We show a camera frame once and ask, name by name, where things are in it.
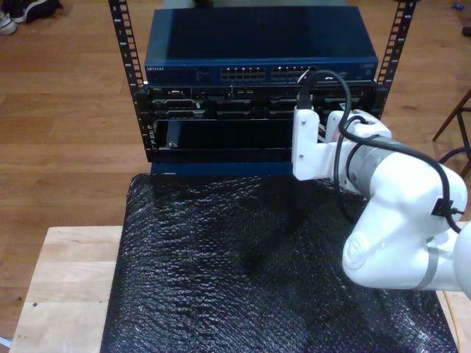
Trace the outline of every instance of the black bubble wrap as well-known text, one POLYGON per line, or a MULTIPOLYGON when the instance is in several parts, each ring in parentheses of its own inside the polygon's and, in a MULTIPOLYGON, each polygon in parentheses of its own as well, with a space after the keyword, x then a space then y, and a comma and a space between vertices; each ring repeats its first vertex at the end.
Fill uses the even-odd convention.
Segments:
POLYGON ((101 352, 456 352, 434 292, 348 280, 352 228, 318 182, 139 175, 101 352))

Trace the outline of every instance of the black cable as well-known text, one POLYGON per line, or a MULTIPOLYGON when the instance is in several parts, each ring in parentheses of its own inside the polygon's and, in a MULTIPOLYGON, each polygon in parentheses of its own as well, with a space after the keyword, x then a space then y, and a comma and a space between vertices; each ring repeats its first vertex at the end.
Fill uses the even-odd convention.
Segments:
MULTIPOLYGON (((366 120, 363 116, 360 115, 355 115, 352 118, 349 118, 346 125, 346 129, 351 125, 352 122, 359 120, 362 124, 366 124, 366 120)), ((336 192, 336 199, 337 199, 337 204, 339 205, 340 211, 342 215, 352 224, 355 223, 353 218, 348 214, 347 209, 345 208, 344 202, 341 197, 341 192, 340 192, 340 181, 339 181, 339 161, 340 161, 340 151, 341 151, 341 145, 344 142, 344 136, 340 135, 339 139, 337 140, 337 147, 336 147, 336 156, 333 160, 333 186, 335 188, 336 192)))
MULTIPOLYGON (((371 136, 368 136, 367 139, 368 140, 372 140, 373 138, 379 138, 381 135, 378 135, 378 134, 374 134, 374 135, 371 135, 371 136)), ((345 162, 345 173, 347 174, 347 178, 350 180, 350 162, 352 161, 352 158, 353 158, 353 155, 360 149, 360 147, 362 147, 363 144, 362 143, 357 143, 355 145, 355 147, 352 148, 352 150, 350 151, 350 153, 348 154, 348 157, 347 157, 347 161, 345 162)))
POLYGON ((329 71, 329 70, 319 70, 319 71, 313 71, 313 72, 307 73, 303 77, 303 80, 301 81, 302 87, 300 90, 300 101, 306 101, 306 96, 305 96, 306 93, 310 97, 311 90, 313 87, 315 87, 318 77, 321 75, 329 75, 329 76, 334 77, 342 86, 345 92, 346 103, 345 103, 344 114, 342 115, 340 123, 339 123, 340 133, 346 138, 348 138, 349 140, 356 143, 361 143, 367 146, 376 147, 379 149, 385 149, 388 151, 399 152, 402 154, 406 154, 410 157, 415 157, 419 160, 422 160, 423 162, 430 165, 433 169, 435 169, 435 171, 438 173, 442 181, 443 205, 445 207, 444 214, 446 215, 445 218, 447 220, 447 223, 450 225, 451 229, 453 229, 457 233, 460 233, 461 228, 459 228, 456 225, 452 217, 452 211, 451 211, 451 206, 450 206, 450 183, 448 182, 447 174, 445 173, 443 168, 440 166, 440 164, 437 163, 437 161, 435 161, 433 158, 429 157, 428 155, 423 154, 422 152, 414 151, 413 149, 410 149, 407 146, 396 144, 396 143, 384 143, 384 142, 380 142, 374 139, 368 140, 366 138, 361 138, 359 136, 356 136, 348 132, 345 129, 345 124, 347 122, 348 115, 352 107, 352 95, 350 93, 350 89, 348 88, 347 83, 336 72, 329 71))
POLYGON ((452 151, 449 151, 445 156, 443 156, 439 160, 439 163, 443 164, 447 160, 449 160, 451 157, 455 157, 457 154, 460 154, 460 153, 463 153, 463 152, 471 152, 471 149, 468 149, 467 147, 460 147, 459 149, 454 149, 452 151))

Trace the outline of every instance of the wooden plank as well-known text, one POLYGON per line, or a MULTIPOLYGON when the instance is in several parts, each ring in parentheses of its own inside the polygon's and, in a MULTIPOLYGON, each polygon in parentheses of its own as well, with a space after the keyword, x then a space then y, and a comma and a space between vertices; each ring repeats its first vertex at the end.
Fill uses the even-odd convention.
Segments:
POLYGON ((116 74, 4 72, 0 92, 9 93, 119 93, 123 76, 116 74))
POLYGON ((136 121, 131 97, 95 93, 9 93, 2 118, 128 118, 136 121))
POLYGON ((8 72, 71 72, 79 62, 79 53, 54 53, 46 51, 23 60, 23 54, 0 54, 0 62, 8 67, 8 72))
MULTIPOLYGON (((36 28, 40 21, 35 22, 31 28, 36 28)), ((108 27, 108 22, 103 21, 103 27, 108 27)), ((47 35, 36 33, 33 35, 12 36, 2 38, 2 48, 12 55, 23 55, 25 60, 31 55, 42 54, 44 49, 52 53, 116 53, 118 44, 116 35, 110 33, 94 33, 86 35, 82 33, 71 33, 67 35, 47 35)))
POLYGON ((48 231, 10 352, 99 352, 120 237, 121 227, 48 231))
POLYGON ((46 143, 54 125, 55 118, 25 118, 0 119, 0 131, 3 135, 1 143, 46 143))
POLYGON ((142 141, 116 145, 0 144, 0 155, 0 172, 2 173, 126 173, 135 175, 150 171, 142 141))

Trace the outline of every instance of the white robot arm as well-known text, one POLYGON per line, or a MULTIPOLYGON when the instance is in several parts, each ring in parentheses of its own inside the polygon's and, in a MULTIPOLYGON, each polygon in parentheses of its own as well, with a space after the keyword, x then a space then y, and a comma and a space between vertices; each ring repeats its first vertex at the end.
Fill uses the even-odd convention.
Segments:
MULTIPOLYGON (((294 111, 291 158, 296 178, 333 178, 343 114, 332 112, 324 128, 312 109, 294 111)), ((353 116, 364 120, 352 122, 348 132, 398 143, 374 116, 360 110, 353 110, 353 116)), ((347 276, 371 288, 462 290, 471 298, 471 226, 458 234, 441 214, 443 187, 436 170, 415 157, 351 140, 340 151, 340 185, 369 199, 344 245, 347 276)), ((456 210, 453 220, 458 221, 467 188, 458 174, 442 168, 456 210)))

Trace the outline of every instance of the chair leg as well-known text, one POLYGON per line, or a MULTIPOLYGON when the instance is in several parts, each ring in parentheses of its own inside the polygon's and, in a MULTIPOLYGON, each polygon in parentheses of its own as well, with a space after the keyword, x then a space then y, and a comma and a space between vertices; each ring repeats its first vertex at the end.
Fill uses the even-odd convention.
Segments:
POLYGON ((468 140, 466 127, 464 127, 464 121, 463 121, 463 116, 461 115, 461 111, 459 111, 458 114, 456 114, 456 117, 458 119, 459 129, 461 131, 461 137, 463 138, 464 147, 467 148, 466 155, 468 156, 468 159, 471 160, 470 141, 468 140))
POLYGON ((453 118, 455 118, 455 115, 459 113, 459 111, 463 108, 463 106, 466 104, 466 102, 471 98, 471 90, 468 90, 468 92, 464 95, 464 97, 461 99, 461 101, 458 103, 458 105, 453 109, 451 114, 448 116, 447 120, 442 124, 440 127, 439 131, 433 136, 433 141, 436 141, 437 138, 444 132, 444 130, 447 128, 448 125, 450 125, 451 121, 453 118))
POLYGON ((461 178, 464 178, 470 170, 471 170, 471 160, 468 160, 468 163, 466 163, 465 167, 463 168, 463 170, 461 171, 459 175, 461 176, 461 178))

